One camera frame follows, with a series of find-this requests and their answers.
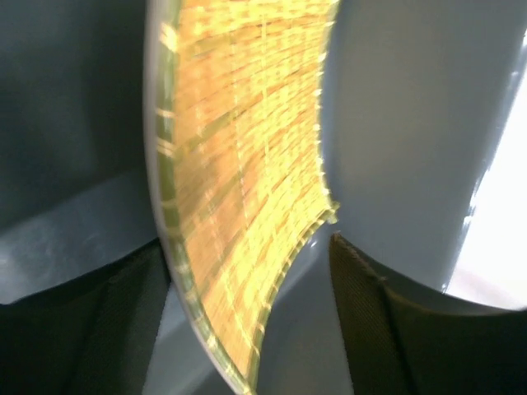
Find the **grey plastic bin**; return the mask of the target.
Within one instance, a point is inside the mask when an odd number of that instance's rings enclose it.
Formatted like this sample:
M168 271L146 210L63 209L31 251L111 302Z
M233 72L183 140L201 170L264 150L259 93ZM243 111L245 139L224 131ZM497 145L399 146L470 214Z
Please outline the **grey plastic bin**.
M1 307L157 241L170 287L140 394L237 394L198 340L167 266L145 145L158 1L1 4ZM475 226L512 114L525 114L523 1L335 1L322 77L324 179L338 204L296 255L253 394L356 394L329 268L340 234L434 290L499 309L462 262L526 283L526 163L490 237Z

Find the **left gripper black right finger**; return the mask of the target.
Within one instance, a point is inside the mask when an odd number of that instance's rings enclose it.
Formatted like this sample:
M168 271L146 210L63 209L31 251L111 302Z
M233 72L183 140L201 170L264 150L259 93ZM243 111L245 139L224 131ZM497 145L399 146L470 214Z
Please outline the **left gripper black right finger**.
M329 268L354 393L525 393L524 310L424 286L338 233Z

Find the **woven bamboo mat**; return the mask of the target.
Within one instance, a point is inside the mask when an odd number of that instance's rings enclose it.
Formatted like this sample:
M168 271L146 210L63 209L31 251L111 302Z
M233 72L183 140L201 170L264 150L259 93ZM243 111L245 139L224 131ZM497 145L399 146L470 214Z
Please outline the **woven bamboo mat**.
M147 58L152 205L180 303L237 394L256 391L273 301L335 219L322 77L335 1L158 1Z

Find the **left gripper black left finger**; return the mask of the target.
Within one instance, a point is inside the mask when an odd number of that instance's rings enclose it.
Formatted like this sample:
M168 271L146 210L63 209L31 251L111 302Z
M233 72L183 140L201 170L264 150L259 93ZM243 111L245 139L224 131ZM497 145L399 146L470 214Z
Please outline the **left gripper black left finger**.
M1 307L3 394L140 394L170 280L153 241Z

